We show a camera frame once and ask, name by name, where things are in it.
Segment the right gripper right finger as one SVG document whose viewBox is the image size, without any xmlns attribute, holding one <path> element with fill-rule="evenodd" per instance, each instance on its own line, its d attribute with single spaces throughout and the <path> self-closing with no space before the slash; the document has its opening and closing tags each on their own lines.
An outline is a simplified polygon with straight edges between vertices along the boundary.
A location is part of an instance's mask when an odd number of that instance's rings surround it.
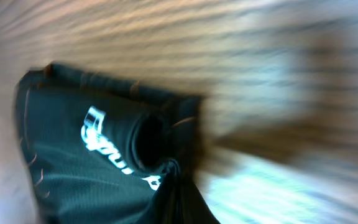
<svg viewBox="0 0 358 224">
<path fill-rule="evenodd" d="M 177 182 L 177 223 L 220 224 L 193 180 L 186 177 Z"/>
</svg>

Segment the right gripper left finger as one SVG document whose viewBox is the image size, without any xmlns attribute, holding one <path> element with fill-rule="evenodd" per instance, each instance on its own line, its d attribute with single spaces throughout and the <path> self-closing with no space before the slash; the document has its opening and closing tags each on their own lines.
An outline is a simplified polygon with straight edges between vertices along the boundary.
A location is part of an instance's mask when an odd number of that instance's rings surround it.
<svg viewBox="0 0 358 224">
<path fill-rule="evenodd" d="M 161 183 L 145 212 L 135 224 L 178 224 L 177 182 L 170 174 Z"/>
</svg>

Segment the black cycling jersey orange lines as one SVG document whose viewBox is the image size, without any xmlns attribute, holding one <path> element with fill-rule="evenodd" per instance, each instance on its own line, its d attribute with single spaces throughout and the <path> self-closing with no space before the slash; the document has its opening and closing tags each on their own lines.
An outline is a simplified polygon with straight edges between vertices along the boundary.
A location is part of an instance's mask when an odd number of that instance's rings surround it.
<svg viewBox="0 0 358 224">
<path fill-rule="evenodd" d="M 200 97 L 52 63 L 18 82 L 14 118 L 44 223 L 135 223 L 191 162 Z"/>
</svg>

